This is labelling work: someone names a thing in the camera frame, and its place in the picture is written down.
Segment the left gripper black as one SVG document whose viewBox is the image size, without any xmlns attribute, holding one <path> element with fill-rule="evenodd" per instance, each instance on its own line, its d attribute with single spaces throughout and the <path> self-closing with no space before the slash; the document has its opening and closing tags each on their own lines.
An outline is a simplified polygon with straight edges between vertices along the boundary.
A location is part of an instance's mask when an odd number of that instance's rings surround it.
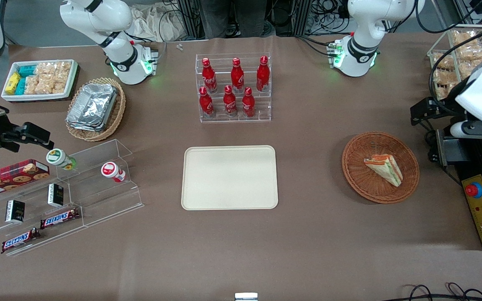
<svg viewBox="0 0 482 301">
<path fill-rule="evenodd" d="M 437 129 L 431 120 L 460 116 L 461 105 L 455 100 L 434 101 L 433 97 L 425 97 L 410 108 L 411 125 L 420 125 L 426 131 Z"/>
</svg>

